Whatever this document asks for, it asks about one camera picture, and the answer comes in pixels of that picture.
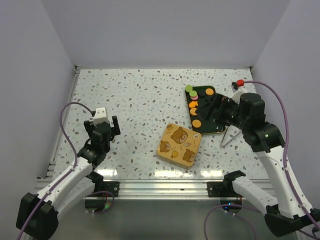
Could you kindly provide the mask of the green cookie tray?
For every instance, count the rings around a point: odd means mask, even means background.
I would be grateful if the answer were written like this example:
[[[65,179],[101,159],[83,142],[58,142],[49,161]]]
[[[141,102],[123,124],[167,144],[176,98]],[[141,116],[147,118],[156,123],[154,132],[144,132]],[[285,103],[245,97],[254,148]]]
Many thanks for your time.
[[[220,134],[226,130],[224,125],[214,122],[212,101],[216,90],[213,86],[186,85],[185,97],[192,130],[203,135]]]

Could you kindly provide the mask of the silver metal tongs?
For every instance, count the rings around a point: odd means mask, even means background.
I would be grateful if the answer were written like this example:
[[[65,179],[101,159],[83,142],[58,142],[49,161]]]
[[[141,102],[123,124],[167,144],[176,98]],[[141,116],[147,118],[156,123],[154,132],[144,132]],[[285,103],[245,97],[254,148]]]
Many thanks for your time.
[[[238,128],[228,126],[226,127],[222,140],[220,141],[219,147],[224,148],[229,143],[231,143],[238,135],[240,135],[242,131]]]

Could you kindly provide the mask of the silver tin lid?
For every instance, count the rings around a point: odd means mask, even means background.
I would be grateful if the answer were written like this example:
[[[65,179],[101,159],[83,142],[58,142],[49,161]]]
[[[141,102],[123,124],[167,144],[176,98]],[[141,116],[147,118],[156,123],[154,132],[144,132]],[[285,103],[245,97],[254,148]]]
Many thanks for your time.
[[[195,164],[201,141],[200,133],[169,123],[160,138],[156,155],[162,161],[188,170]]]

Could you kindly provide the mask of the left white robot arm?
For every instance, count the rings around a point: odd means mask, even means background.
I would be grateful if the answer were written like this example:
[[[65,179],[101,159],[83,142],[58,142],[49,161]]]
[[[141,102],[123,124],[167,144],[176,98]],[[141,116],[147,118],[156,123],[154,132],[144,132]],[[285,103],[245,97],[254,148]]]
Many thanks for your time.
[[[104,178],[95,172],[110,151],[110,143],[120,135],[118,119],[108,120],[105,113],[94,111],[85,121],[88,140],[75,154],[75,160],[51,183],[35,194],[26,193],[19,205],[16,227],[18,238],[24,233],[35,240],[50,239],[60,220],[81,199],[104,193]]]

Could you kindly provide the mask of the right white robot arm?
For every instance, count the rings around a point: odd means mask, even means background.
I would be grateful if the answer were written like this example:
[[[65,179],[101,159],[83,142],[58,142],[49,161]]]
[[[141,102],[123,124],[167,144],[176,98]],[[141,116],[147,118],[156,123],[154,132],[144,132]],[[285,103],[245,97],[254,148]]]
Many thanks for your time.
[[[284,156],[285,141],[277,126],[266,121],[265,102],[256,93],[243,93],[238,101],[215,93],[206,101],[208,115],[215,123],[234,126],[242,131],[244,141],[262,163],[275,196],[254,184],[240,170],[223,177],[221,192],[240,195],[264,216],[269,230],[282,237],[320,220],[302,192],[289,161]]]

